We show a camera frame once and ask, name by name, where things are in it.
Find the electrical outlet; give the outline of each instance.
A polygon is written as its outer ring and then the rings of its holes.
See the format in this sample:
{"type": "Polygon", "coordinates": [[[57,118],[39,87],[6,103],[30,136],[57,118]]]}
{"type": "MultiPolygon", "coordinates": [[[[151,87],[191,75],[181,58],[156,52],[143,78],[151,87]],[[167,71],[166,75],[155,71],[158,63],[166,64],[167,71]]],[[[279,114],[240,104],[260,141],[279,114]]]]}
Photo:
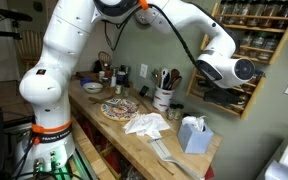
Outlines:
{"type": "Polygon", "coordinates": [[[141,64],[140,76],[146,78],[148,66],[146,64],[141,64]]]}

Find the floor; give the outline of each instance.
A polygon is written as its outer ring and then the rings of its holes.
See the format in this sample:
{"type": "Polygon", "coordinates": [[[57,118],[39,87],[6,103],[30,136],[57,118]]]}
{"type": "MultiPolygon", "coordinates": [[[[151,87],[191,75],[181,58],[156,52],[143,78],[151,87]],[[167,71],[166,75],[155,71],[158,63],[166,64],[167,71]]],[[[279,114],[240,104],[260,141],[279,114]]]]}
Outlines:
{"type": "Polygon", "coordinates": [[[33,115],[32,106],[18,91],[17,81],[0,82],[0,107],[4,112],[4,121],[33,115]]]}

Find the wooden countertop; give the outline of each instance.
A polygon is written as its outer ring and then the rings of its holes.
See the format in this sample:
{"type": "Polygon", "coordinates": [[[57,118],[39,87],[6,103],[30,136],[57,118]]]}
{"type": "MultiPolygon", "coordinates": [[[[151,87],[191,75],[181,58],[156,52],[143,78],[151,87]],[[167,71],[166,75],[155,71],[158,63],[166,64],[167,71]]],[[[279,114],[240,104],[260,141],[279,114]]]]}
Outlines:
{"type": "Polygon", "coordinates": [[[82,130],[81,126],[74,120],[74,118],[73,118],[73,137],[75,143],[77,143],[81,147],[81,150],[83,151],[88,163],[94,170],[96,176],[99,179],[105,179],[105,180],[115,179],[111,171],[104,163],[101,156],[96,151],[91,141],[88,139],[88,137],[82,130]]]}
{"type": "MultiPolygon", "coordinates": [[[[100,104],[94,104],[88,97],[98,99],[107,98],[112,92],[111,88],[105,88],[98,94],[88,94],[80,86],[78,80],[71,81],[69,86],[70,103],[77,108],[89,121],[137,168],[147,179],[190,179],[185,172],[175,164],[162,161],[153,147],[147,143],[149,136],[137,136],[136,134],[125,134],[123,126],[127,122],[119,122],[107,119],[100,113],[100,104]]],[[[127,99],[139,103],[140,96],[131,93],[127,99]]],[[[152,110],[151,101],[142,98],[149,111],[152,110]]],[[[140,112],[147,113],[144,104],[140,106],[140,112]]],[[[170,129],[160,131],[162,136],[171,135],[163,139],[163,143],[169,149],[172,156],[200,175],[205,175],[215,153],[222,141],[222,137],[214,134],[206,154],[185,154],[178,142],[177,132],[180,127],[179,121],[165,121],[170,129]]]]}

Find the green wall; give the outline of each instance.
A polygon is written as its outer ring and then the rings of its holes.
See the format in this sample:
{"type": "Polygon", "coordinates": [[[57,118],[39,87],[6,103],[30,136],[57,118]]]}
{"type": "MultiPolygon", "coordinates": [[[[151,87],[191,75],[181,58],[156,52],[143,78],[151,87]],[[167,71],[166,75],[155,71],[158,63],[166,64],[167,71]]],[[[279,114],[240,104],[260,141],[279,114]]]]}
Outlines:
{"type": "MultiPolygon", "coordinates": [[[[195,0],[208,11],[214,2],[195,0]]],[[[194,25],[180,32],[197,57],[203,33],[194,25]]],[[[155,86],[150,74],[154,68],[181,71],[183,81],[176,89],[175,101],[184,103],[186,112],[206,115],[210,128],[223,136],[212,163],[215,179],[255,179],[288,133],[288,95],[284,94],[288,86],[288,41],[275,64],[255,64],[267,78],[245,120],[185,96],[193,66],[174,34],[163,35],[151,27],[139,26],[132,18],[113,53],[113,62],[115,66],[130,65],[135,88],[140,90],[143,85],[149,86],[150,96],[155,86]],[[139,76],[141,63],[149,67],[146,79],[139,76]]]]}

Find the butcher block counter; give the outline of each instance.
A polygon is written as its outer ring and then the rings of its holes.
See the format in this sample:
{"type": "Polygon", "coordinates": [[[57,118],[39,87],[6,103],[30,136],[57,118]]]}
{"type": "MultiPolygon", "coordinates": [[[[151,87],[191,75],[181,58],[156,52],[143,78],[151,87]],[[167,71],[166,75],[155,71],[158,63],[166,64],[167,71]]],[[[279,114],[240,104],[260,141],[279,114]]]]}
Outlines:
{"type": "MultiPolygon", "coordinates": [[[[101,104],[89,100],[89,97],[106,100],[122,98],[120,95],[115,95],[114,89],[105,87],[100,93],[88,94],[80,86],[79,80],[73,80],[69,86],[69,97],[72,108],[83,114],[145,178],[191,179],[189,175],[175,164],[164,162],[160,159],[152,145],[147,142],[151,139],[149,136],[137,136],[134,133],[125,134],[123,126],[128,121],[106,118],[101,113],[101,104]]],[[[148,114],[154,111],[151,99],[139,96],[134,89],[131,89],[131,93],[126,99],[139,103],[141,114],[148,114]]],[[[222,137],[215,133],[205,154],[185,154],[177,139],[180,121],[169,121],[165,118],[165,113],[161,113],[161,115],[170,126],[170,129],[160,131],[160,133],[163,137],[169,136],[162,141],[171,155],[182,164],[204,176],[219,148],[222,137]]]]}

